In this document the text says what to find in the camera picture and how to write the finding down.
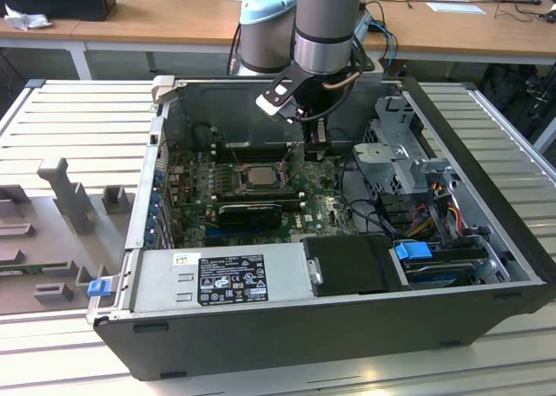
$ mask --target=wooden desk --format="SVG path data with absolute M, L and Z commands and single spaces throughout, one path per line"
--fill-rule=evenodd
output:
M 537 19 L 522 23 L 501 13 L 495 18 L 497 4 L 480 0 L 473 1 L 486 12 L 485 15 L 435 12 L 422 1 L 411 1 L 412 10 L 406 3 L 381 2 L 388 28 L 400 42 L 400 58 L 489 63 L 552 64 L 556 61 L 554 24 Z M 519 4 L 519 7 L 547 13 L 552 4 L 545 0 L 540 6 Z M 525 18 L 512 3 L 503 3 L 500 7 Z M 381 18 L 376 4 L 369 4 L 368 9 L 375 18 Z M 375 50 L 377 40 L 380 42 L 381 38 L 367 36 L 365 47 Z
M 388 28 L 398 37 L 397 57 L 449 62 L 552 64 L 556 61 L 556 25 L 543 20 L 521 23 L 510 16 L 494 18 L 496 3 L 481 3 L 485 15 L 434 12 L 426 3 L 381 0 Z M 548 12 L 552 3 L 522 4 Z M 510 3 L 504 10 L 515 15 Z M 369 10 L 380 18 L 376 5 Z M 118 0 L 105 22 L 54 20 L 54 27 L 27 33 L 0 23 L 0 46 L 67 49 L 82 79 L 91 74 L 87 50 L 227 53 L 239 17 L 238 1 Z M 370 56 L 384 50 L 384 37 L 369 34 Z

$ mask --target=warning label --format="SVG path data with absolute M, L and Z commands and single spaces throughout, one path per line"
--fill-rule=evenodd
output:
M 268 300 L 262 254 L 199 259 L 197 301 L 206 307 Z

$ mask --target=blue tab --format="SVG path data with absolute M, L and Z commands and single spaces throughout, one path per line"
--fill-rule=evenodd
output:
M 111 280 L 93 280 L 89 283 L 89 289 L 87 289 L 88 296 L 110 296 L 110 285 Z
M 425 242 L 402 242 L 394 250 L 400 260 L 433 258 L 433 254 Z

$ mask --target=metal bracket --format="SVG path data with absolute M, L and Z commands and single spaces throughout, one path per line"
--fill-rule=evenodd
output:
M 294 92 L 313 76 L 296 63 L 292 63 L 267 86 L 261 96 L 257 97 L 256 104 L 267 115 L 274 116 L 288 103 Z
M 450 168 L 452 165 L 447 159 L 415 160 L 409 168 L 414 177 L 414 188 L 427 188 L 427 175 L 438 175 L 441 178 Z

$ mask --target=slotted metal surface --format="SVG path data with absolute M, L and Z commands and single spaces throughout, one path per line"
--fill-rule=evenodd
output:
M 63 90 L 79 93 L 79 89 L 92 93 L 91 86 L 101 93 L 105 90 L 99 89 L 96 82 L 78 81 L 67 85 L 68 89 L 58 87 L 64 84 L 63 81 L 49 82 L 46 88 L 56 93 Z M 145 83 L 106 82 L 104 85 L 119 87 L 122 84 L 133 85 L 135 89 L 136 85 Z M 442 85 L 436 91 L 438 94 L 467 92 L 455 85 Z M 137 113 L 125 118 L 132 122 L 137 119 L 139 122 L 149 120 L 145 116 L 147 114 Z M 463 114 L 460 115 L 463 117 L 470 113 L 459 114 Z M 112 112 L 75 115 L 28 113 L 25 119 L 35 120 L 40 117 L 55 122 L 77 122 L 73 120 L 79 118 L 79 122 L 112 122 L 117 118 L 123 122 L 123 117 L 119 115 Z M 474 146 L 473 153 L 477 160 L 481 157 L 484 160 L 504 161 L 508 152 L 520 158 L 520 149 L 511 140 L 491 140 L 488 145 L 481 140 L 467 140 L 466 144 L 469 148 Z M 98 145 L 21 147 L 18 152 L 22 160 L 40 159 L 41 152 L 46 149 L 52 149 L 48 151 L 55 155 L 66 151 L 74 159 L 86 159 L 91 156 L 91 152 L 96 152 L 97 158 L 127 158 L 141 155 L 143 145 L 112 146 L 105 143 L 101 148 Z M 9 150 L 0 148 L 0 160 L 9 158 L 10 155 L 6 154 Z M 550 191 L 553 187 L 553 183 L 542 173 L 500 174 L 493 176 L 493 179 L 499 187 L 509 188 L 507 192 L 515 189 L 513 193 L 516 195 L 536 188 L 539 192 L 545 189 Z M 556 218 L 527 220 L 527 225 L 536 235 L 549 234 L 544 238 L 556 234 Z M 129 375 L 125 365 L 86 323 L 84 313 L 67 313 L 64 318 L 59 314 L 43 313 L 35 316 L 34 320 L 0 320 L 0 392 L 14 396 L 122 393 L 161 396 L 556 394 L 554 303 L 537 313 L 505 320 L 471 346 L 149 383 L 135 380 Z M 407 326 L 407 330 L 415 334 L 415 339 L 419 339 L 419 332 L 413 331 L 411 326 Z M 223 330 L 222 333 L 230 333 L 230 339 L 233 339 L 234 333 L 247 332 Z
M 510 124 L 494 114 L 478 91 L 468 91 L 459 84 L 423 83 L 421 87 L 545 250 L 556 257 L 556 188 L 552 174 L 532 157 L 523 140 L 511 134 Z M 444 157 L 433 135 L 425 129 L 423 136 L 434 153 Z
M 0 133 L 0 185 L 52 195 L 36 175 L 41 160 L 65 157 L 68 176 L 88 194 L 107 184 L 135 193 L 148 142 L 151 82 L 47 81 L 29 91 Z

